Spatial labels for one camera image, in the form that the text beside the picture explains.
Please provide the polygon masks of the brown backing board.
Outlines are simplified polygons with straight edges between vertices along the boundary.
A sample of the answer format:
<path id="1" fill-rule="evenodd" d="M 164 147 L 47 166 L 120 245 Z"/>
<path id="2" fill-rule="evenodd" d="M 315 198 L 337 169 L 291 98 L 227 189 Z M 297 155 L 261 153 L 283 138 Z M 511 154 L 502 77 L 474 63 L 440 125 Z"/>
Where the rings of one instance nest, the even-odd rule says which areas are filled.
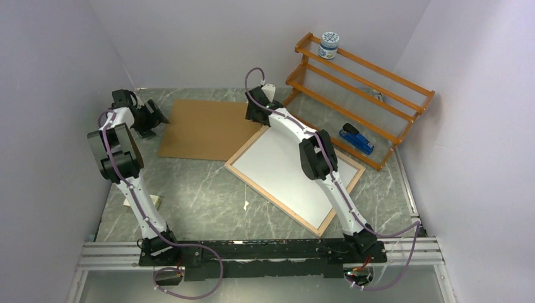
<path id="1" fill-rule="evenodd" d="M 175 100 L 157 155 L 227 161 L 261 124 L 245 119 L 246 103 Z"/>

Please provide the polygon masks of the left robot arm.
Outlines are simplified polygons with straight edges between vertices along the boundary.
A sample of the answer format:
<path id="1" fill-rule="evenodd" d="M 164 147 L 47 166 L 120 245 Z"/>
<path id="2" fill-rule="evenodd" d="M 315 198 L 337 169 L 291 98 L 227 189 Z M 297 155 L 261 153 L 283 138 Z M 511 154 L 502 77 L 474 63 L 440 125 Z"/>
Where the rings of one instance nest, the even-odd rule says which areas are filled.
<path id="1" fill-rule="evenodd" d="M 153 100 L 140 103 L 130 90 L 116 90 L 112 99 L 98 118 L 98 130 L 87 135 L 91 151 L 103 178 L 119 188 L 138 221 L 139 265 L 172 266 L 179 262 L 181 249 L 146 188 L 143 158 L 131 134 L 152 138 L 154 128 L 169 120 Z"/>

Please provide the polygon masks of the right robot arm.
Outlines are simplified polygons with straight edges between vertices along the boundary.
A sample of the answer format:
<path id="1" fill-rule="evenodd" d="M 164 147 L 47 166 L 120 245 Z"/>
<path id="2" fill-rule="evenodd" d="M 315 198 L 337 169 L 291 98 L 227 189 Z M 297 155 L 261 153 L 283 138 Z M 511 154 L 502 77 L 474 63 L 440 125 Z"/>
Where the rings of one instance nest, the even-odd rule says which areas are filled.
<path id="1" fill-rule="evenodd" d="M 299 121 L 283 104 L 268 98 L 267 87 L 261 85 L 245 91 L 248 102 L 245 118 L 280 131 L 298 145 L 303 173 L 323 190 L 341 222 L 349 258 L 364 261 L 376 245 L 377 236 L 343 185 L 329 133 Z"/>

